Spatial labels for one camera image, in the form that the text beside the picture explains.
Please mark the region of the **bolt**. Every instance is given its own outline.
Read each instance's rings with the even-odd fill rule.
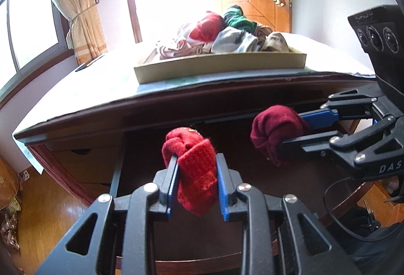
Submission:
[[[153,193],[158,189],[157,184],[155,183],[147,183],[143,186],[143,189],[147,192],[147,193]]]
[[[365,159],[366,159],[366,156],[363,153],[359,153],[355,156],[355,162],[357,162],[357,163],[363,162],[363,161],[365,161]]]
[[[293,194],[288,194],[285,196],[285,201],[287,203],[296,203],[297,202],[297,197]]]
[[[106,202],[109,202],[110,200],[111,200],[111,198],[112,198],[112,196],[111,195],[109,195],[109,194],[101,194],[99,197],[98,197],[98,202],[101,202],[101,203],[106,203]]]
[[[251,185],[250,185],[250,184],[247,184],[247,183],[241,183],[241,184],[238,186],[238,189],[241,190],[241,191],[243,191],[243,192],[248,192],[248,191],[251,189]]]
[[[334,143],[336,143],[338,140],[339,140],[339,137],[338,137],[338,136],[331,137],[331,138],[330,138],[330,143],[331,143],[331,144],[334,144]]]

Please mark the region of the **open drawer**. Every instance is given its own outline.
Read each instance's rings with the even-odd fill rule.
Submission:
[[[317,107],[317,104],[306,104],[296,110],[303,112]],[[324,191],[334,181],[346,177],[344,170],[325,159],[310,162],[296,160],[287,167],[274,166],[250,141],[252,121],[251,116],[191,125],[211,140],[216,152],[224,153],[229,168],[239,171],[245,182],[273,196],[295,194],[313,213],[319,217],[324,215]],[[165,135],[178,126],[126,132],[122,168],[116,169],[112,183],[113,196],[131,194],[153,180],[155,172],[164,168],[161,148]],[[348,198],[356,186],[345,183],[336,186],[328,195],[330,206],[336,207]],[[122,217],[118,256],[122,251],[124,222]],[[201,217],[177,204],[170,222],[154,223],[154,246],[159,273],[206,274],[238,268],[241,264],[242,226],[241,223],[224,222],[218,203]]]

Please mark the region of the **camera lens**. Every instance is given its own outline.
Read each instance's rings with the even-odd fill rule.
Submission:
[[[383,35],[384,35],[384,40],[386,40],[387,46],[389,49],[397,54],[398,53],[398,41],[397,38],[395,37],[394,33],[388,28],[385,27],[383,29]]]
[[[380,37],[380,34],[377,32],[377,30],[373,26],[369,26],[367,28],[368,35],[370,38],[370,41],[372,42],[373,47],[378,50],[378,51],[383,51],[384,45],[383,41]]]
[[[363,44],[366,47],[369,44],[366,34],[363,33],[363,31],[361,29],[358,29],[356,31],[356,33],[358,34],[358,38],[359,38],[359,41],[361,42],[361,44]]]

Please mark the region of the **wooden desk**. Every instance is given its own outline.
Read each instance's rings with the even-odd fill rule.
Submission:
[[[102,192],[130,194],[151,181],[164,168],[160,153],[165,134],[177,126],[193,125],[211,138],[217,152],[225,154],[229,167],[238,170],[243,180],[266,194],[296,194],[319,217],[325,215],[324,189],[344,177],[344,171],[326,160],[274,167],[251,144],[251,122],[255,114],[275,104],[294,107],[297,112],[316,109],[329,94],[365,85],[370,79],[310,69],[258,71],[210,81],[165,82],[151,91],[150,86],[135,84],[128,63],[122,68],[122,63],[117,66],[113,60],[102,58],[94,68],[63,79],[15,134],[51,176],[84,203],[88,205]],[[86,89],[91,84],[94,89]],[[343,212],[368,189],[357,188],[349,183],[336,187],[330,192],[330,205]],[[118,222],[118,256],[123,222]],[[161,272],[181,274],[183,266],[194,269],[187,274],[237,268],[240,233],[240,224],[223,222],[217,205],[202,217],[178,206],[171,222],[155,226]]]

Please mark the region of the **window sill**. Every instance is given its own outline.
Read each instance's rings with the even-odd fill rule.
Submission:
[[[59,55],[51,58],[47,62],[41,63],[39,66],[33,68],[31,72],[23,77],[13,78],[0,89],[0,109],[13,98],[22,88],[29,84],[32,80],[39,77],[41,74],[49,70],[52,66],[74,55],[72,49],[66,50]]]

